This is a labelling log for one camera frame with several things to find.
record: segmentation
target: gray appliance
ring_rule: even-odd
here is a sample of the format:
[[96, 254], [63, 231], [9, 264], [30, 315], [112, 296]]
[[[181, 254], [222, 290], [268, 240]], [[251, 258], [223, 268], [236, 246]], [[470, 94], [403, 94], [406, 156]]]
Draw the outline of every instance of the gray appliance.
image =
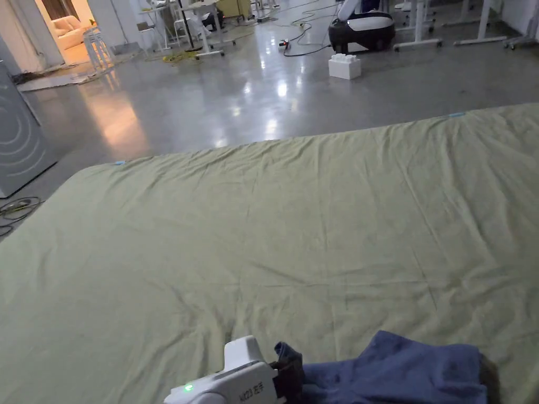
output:
[[0, 60], [0, 198], [6, 198], [56, 162], [39, 121]]

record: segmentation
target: sofa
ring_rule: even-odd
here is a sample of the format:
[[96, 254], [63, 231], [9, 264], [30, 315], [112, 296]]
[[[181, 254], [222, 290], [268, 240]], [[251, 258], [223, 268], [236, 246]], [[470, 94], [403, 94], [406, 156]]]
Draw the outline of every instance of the sofa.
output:
[[75, 16], [54, 19], [52, 23], [58, 37], [58, 45], [63, 50], [82, 44], [82, 35], [91, 28], [89, 22], [88, 25], [84, 25]]

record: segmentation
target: blue cloth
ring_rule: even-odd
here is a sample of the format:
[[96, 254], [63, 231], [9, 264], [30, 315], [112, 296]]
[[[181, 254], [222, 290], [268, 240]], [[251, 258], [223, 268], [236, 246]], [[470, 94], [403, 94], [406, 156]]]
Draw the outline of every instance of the blue cloth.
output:
[[[279, 360], [301, 353], [275, 346]], [[481, 354], [472, 345], [431, 346], [378, 331], [356, 359], [304, 364], [306, 404], [486, 404]]]

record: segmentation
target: polished floor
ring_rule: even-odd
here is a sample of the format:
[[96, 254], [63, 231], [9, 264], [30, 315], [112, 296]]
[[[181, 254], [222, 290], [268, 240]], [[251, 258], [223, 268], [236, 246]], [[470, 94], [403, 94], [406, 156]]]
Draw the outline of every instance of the polished floor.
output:
[[[71, 175], [95, 164], [539, 101], [537, 50], [512, 52], [500, 43], [452, 46], [455, 38], [476, 35], [477, 25], [437, 27], [434, 35], [446, 39], [441, 49], [364, 54], [360, 78], [331, 78], [330, 48], [304, 57], [284, 57], [278, 50], [280, 39], [299, 33], [286, 25], [306, 16], [316, 20], [302, 41], [315, 45], [294, 43], [291, 53], [328, 43], [333, 0], [286, 10], [299, 4], [282, 0], [277, 20], [229, 32], [244, 37], [225, 57], [179, 65], [139, 57], [81, 86], [28, 93], [59, 162], [15, 196], [48, 198]], [[457, 16], [459, 8], [440, 7], [438, 21]]]
[[68, 65], [90, 62], [90, 57], [84, 44], [75, 45], [64, 51], [65, 61]]

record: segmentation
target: white chair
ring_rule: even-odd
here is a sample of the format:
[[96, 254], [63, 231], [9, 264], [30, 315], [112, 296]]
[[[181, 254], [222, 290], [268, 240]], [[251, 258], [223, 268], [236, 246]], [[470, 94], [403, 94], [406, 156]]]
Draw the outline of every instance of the white chair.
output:
[[[144, 54], [146, 55], [146, 57], [148, 57], [148, 50], [146, 49], [146, 41], [144, 41], [144, 34], [147, 32], [152, 34], [154, 40], [157, 42], [157, 45], [159, 46], [159, 51], [160, 52], [164, 51], [163, 46], [161, 45], [161, 41], [159, 39], [160, 35], [155, 30], [155, 26], [148, 25], [148, 23], [138, 23], [136, 26], [139, 30], [139, 34], [142, 39], [142, 50], [144, 51]], [[154, 43], [152, 41], [149, 47], [153, 48], [153, 46], [154, 46]]]
[[84, 35], [84, 46], [90, 57], [90, 62], [94, 67], [95, 71], [101, 70], [101, 65], [103, 69], [108, 69], [108, 64], [112, 67], [113, 61], [110, 53], [108, 51], [107, 45], [103, 40], [103, 35], [99, 27], [93, 27], [85, 31]]
[[[186, 17], [185, 21], [187, 21], [187, 23], [189, 24], [189, 30], [191, 31], [191, 34], [193, 34], [194, 33], [193, 28], [194, 27], [192, 26], [192, 24], [190, 22], [191, 18]], [[179, 44], [179, 39], [180, 38], [186, 38], [187, 37], [187, 28], [185, 27], [185, 21], [183, 20], [183, 18], [174, 20], [174, 32], [176, 33], [176, 40], [178, 41], [178, 44]], [[178, 34], [178, 28], [180, 28], [183, 31], [183, 35]]]

